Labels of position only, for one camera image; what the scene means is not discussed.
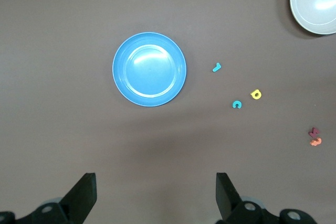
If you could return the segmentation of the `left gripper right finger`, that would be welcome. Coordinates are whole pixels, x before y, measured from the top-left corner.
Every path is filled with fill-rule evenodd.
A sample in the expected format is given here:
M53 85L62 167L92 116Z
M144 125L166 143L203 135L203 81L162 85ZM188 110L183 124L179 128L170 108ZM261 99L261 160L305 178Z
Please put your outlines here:
M315 223L308 213L298 209L284 209L275 216L255 202L242 200L226 173L216 174L216 203L222 217L218 223Z

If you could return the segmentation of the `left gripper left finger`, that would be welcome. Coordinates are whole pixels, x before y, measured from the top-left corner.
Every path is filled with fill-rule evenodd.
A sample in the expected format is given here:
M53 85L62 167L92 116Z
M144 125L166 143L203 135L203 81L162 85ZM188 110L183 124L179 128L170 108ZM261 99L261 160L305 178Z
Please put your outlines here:
M20 219L11 211L2 211L1 223L84 223L96 201L96 174L86 173L59 202L43 204Z

